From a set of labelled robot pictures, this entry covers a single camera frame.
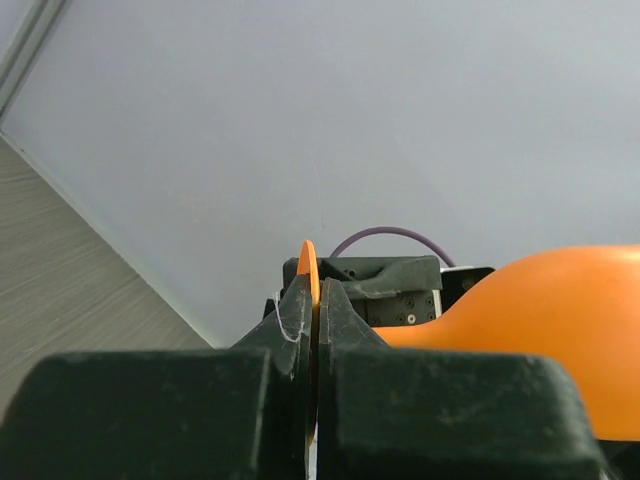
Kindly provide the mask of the orange plastic wine glass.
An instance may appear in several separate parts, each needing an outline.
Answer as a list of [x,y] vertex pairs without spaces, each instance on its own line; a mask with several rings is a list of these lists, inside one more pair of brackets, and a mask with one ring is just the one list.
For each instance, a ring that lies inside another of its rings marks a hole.
[[639,247],[572,246],[514,261],[435,320],[377,327],[396,348],[535,354],[576,382],[598,439],[639,438]]

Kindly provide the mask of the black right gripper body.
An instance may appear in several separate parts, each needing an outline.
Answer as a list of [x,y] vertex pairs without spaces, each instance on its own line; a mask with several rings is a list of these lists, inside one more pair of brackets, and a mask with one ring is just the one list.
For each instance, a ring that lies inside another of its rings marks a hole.
[[449,310],[494,269],[443,267],[434,255],[324,257],[312,268],[307,259],[283,264],[282,299],[296,275],[315,272],[319,281],[341,283],[353,309],[371,327],[424,324]]

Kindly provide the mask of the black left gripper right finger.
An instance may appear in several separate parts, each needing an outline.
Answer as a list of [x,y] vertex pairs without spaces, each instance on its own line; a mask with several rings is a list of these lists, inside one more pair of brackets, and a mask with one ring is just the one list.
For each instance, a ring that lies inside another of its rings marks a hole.
[[342,284],[322,287],[321,479],[598,479],[573,381],[532,355],[387,346]]

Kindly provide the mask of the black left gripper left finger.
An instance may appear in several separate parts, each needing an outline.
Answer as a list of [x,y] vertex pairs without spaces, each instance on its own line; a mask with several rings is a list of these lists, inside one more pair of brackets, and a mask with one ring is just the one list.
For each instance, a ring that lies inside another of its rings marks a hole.
[[310,280],[227,349],[74,352],[29,372],[1,425],[5,479],[304,479]]

